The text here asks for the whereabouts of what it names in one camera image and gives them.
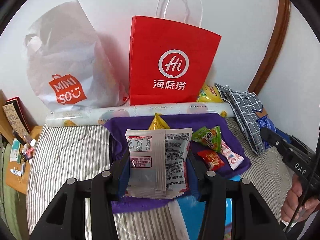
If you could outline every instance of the wooden edge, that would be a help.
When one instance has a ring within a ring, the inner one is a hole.
[[[255,92],[257,95],[260,93],[276,63],[287,33],[290,4],[289,0],[279,0],[275,27],[273,28],[266,54],[248,88],[250,93]]]
[[[12,127],[5,115],[2,106],[4,105],[5,100],[2,95],[2,91],[0,91],[0,133],[7,139],[7,141],[12,145],[14,135],[12,134]]]

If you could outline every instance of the human hand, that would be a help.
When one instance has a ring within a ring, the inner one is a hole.
[[[290,222],[292,216],[294,215],[294,211],[296,210],[299,200],[298,198],[302,195],[302,186],[299,182],[299,177],[294,174],[292,177],[292,186],[291,189],[287,193],[287,197],[283,203],[281,208],[281,218],[286,221]],[[319,205],[320,201],[316,198],[310,198],[304,204],[306,209],[305,213],[300,217],[300,212],[302,207],[299,209],[299,212],[296,216],[296,219],[299,217],[298,222],[307,219],[315,210],[315,208]]]

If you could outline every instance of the wooden frame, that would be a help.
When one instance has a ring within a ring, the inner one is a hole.
[[[276,23],[266,54],[248,88],[251,93],[255,92],[257,95],[260,93],[280,54],[284,37],[287,33],[290,17],[290,4],[291,2],[289,0],[279,0]]]

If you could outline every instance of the blue plastic bag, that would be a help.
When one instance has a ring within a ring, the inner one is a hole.
[[[276,131],[276,127],[275,125],[273,124],[273,122],[270,120],[270,118],[268,117],[268,115],[265,115],[259,119],[257,119],[257,122],[259,124],[259,127],[267,127],[269,128],[270,130],[272,130],[273,132],[277,132]],[[262,140],[263,143],[264,143],[264,147],[266,149],[269,149],[272,147],[272,145],[268,144],[265,140]]]

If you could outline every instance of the yellow snack bag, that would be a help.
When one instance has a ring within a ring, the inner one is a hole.
[[[160,117],[161,114],[155,113],[148,130],[170,129],[169,125]]]
[[[210,103],[223,103],[223,100],[221,99],[220,93],[216,86],[208,86],[203,85],[201,88],[198,98],[196,100],[197,102],[210,102]]]

